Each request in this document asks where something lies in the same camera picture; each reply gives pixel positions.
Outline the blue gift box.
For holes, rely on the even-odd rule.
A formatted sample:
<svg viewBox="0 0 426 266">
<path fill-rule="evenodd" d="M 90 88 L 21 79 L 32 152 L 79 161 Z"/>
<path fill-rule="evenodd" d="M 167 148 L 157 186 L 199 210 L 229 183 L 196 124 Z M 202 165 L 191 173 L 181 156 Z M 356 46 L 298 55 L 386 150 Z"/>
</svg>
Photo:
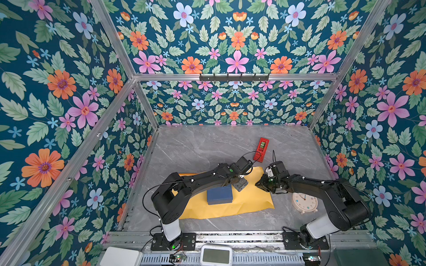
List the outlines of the blue gift box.
<svg viewBox="0 0 426 266">
<path fill-rule="evenodd" d="M 221 205 L 233 202 L 233 187 L 217 187 L 207 190 L 207 204 Z"/>
</svg>

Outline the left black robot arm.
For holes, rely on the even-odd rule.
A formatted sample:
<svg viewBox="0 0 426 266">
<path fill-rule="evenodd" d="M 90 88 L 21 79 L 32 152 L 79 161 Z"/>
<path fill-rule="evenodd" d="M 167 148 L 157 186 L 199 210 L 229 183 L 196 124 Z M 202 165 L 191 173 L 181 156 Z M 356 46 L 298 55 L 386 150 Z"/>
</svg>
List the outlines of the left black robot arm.
<svg viewBox="0 0 426 266">
<path fill-rule="evenodd" d="M 242 176 L 253 170 L 253 164 L 242 156 L 236 162 L 220 163 L 212 170 L 200 174 L 170 174 L 151 196 L 165 239 L 172 243 L 181 237 L 179 219 L 193 196 L 212 188 L 238 183 Z"/>
</svg>

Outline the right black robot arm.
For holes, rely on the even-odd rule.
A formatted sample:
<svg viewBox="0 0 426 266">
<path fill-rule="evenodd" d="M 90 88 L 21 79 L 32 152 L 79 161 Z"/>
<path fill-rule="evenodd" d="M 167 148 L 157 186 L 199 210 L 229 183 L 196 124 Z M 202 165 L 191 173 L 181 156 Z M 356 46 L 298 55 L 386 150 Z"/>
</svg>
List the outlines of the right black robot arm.
<svg viewBox="0 0 426 266">
<path fill-rule="evenodd" d="M 359 190 L 348 181 L 291 175 L 282 161 L 271 163 L 256 187 L 271 194 L 276 194 L 278 189 L 294 195 L 305 194 L 323 202 L 326 214 L 300 228 L 298 241 L 304 248 L 313 246 L 327 235 L 347 231 L 372 218 L 372 211 Z"/>
</svg>

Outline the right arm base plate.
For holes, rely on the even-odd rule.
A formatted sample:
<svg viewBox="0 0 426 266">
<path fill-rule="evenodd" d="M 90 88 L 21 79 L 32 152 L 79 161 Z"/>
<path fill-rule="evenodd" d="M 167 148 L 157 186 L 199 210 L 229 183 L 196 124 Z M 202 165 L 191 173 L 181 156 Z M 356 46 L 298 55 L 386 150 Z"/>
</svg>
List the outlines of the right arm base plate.
<svg viewBox="0 0 426 266">
<path fill-rule="evenodd" d="M 330 248 L 328 238 L 325 236 L 314 239 L 307 233 L 283 232 L 282 237 L 286 250 L 329 250 Z"/>
</svg>

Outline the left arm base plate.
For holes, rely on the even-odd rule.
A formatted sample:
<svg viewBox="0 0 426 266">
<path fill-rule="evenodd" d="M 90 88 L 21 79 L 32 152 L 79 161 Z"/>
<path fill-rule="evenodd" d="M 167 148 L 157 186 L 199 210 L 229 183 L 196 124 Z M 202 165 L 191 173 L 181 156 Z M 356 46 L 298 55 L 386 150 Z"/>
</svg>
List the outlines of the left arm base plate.
<svg viewBox="0 0 426 266">
<path fill-rule="evenodd" d="M 163 233 L 155 233 L 151 251 L 193 251 L 196 245 L 196 233 L 182 233 L 175 240 L 169 241 Z"/>
</svg>

